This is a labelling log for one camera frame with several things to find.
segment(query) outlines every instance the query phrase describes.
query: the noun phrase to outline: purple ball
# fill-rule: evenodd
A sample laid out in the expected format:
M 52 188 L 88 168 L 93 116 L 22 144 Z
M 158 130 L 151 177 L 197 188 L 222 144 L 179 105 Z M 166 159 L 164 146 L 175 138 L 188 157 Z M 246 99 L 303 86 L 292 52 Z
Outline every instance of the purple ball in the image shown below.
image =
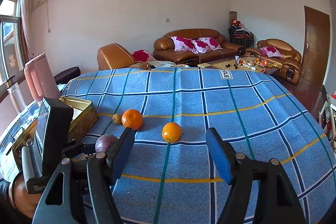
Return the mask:
M 112 142 L 117 142 L 119 139 L 114 135 L 102 135 L 96 141 L 96 152 L 105 152 Z

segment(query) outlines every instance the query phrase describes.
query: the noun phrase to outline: pink and white cushion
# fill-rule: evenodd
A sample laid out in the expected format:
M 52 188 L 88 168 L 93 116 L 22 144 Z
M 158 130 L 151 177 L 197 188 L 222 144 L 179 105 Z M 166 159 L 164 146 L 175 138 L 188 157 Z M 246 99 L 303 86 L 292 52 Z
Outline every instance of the pink and white cushion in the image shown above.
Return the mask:
M 282 57 L 280 52 L 273 46 L 267 46 L 260 48 L 262 55 L 267 55 L 268 57 Z
M 131 55 L 134 57 L 135 61 L 139 62 L 148 62 L 148 61 L 156 61 L 156 59 L 146 50 L 138 50 Z
M 223 49 L 214 38 L 199 38 L 199 40 L 201 40 L 204 43 L 208 44 L 208 46 L 211 49 L 211 51 Z
M 196 40 L 191 40 L 191 42 L 192 44 L 194 44 L 196 50 L 199 53 L 211 52 L 211 48 L 209 47 L 209 45 L 203 42 L 202 40 L 196 39 Z
M 171 37 L 175 44 L 175 51 L 189 51 L 192 53 L 199 53 L 194 44 L 192 44 L 191 39 L 182 37 Z

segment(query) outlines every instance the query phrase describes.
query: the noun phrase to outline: pink pitcher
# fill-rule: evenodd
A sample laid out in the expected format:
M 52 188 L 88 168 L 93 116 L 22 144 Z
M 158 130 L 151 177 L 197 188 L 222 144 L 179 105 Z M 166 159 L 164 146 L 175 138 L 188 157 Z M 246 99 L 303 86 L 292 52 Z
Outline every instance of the pink pitcher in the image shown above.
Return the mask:
M 39 105 L 41 105 L 43 97 L 60 97 L 60 92 L 51 73 L 45 53 L 26 63 L 25 77 L 31 95 Z

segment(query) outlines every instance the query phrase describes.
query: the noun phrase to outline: dark red floor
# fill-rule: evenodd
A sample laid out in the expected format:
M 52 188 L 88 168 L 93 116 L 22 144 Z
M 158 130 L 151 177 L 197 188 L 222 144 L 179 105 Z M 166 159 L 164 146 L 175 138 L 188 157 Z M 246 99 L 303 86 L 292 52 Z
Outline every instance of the dark red floor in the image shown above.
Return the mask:
M 277 80 L 288 89 L 304 107 L 318 118 L 319 111 L 322 109 L 324 102 L 327 100 L 325 90 L 312 82 L 301 79 L 299 84 L 292 85 L 291 83 L 277 77 Z

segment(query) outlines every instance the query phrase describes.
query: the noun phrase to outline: metal screw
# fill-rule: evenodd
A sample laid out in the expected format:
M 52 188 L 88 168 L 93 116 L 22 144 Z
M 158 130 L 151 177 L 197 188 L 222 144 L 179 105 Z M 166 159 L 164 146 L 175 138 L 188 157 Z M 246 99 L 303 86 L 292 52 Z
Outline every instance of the metal screw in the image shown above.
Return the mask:
M 245 154 L 239 152 L 239 153 L 236 154 L 236 158 L 237 158 L 238 160 L 243 160 L 243 159 L 245 159 Z
M 271 159 L 271 164 L 278 165 L 280 162 L 277 159 Z
M 97 159 L 102 159 L 102 158 L 104 158 L 105 157 L 105 153 L 104 152 L 98 152 L 97 154 L 96 154 L 96 158 Z
M 70 159 L 69 159 L 69 158 L 64 158 L 64 159 L 62 160 L 62 164 L 63 164 L 63 165 L 67 165 L 69 162 L 70 162 Z
M 34 143 L 34 139 L 28 139 L 27 142 L 26 142 L 26 145 L 27 146 L 32 146 Z

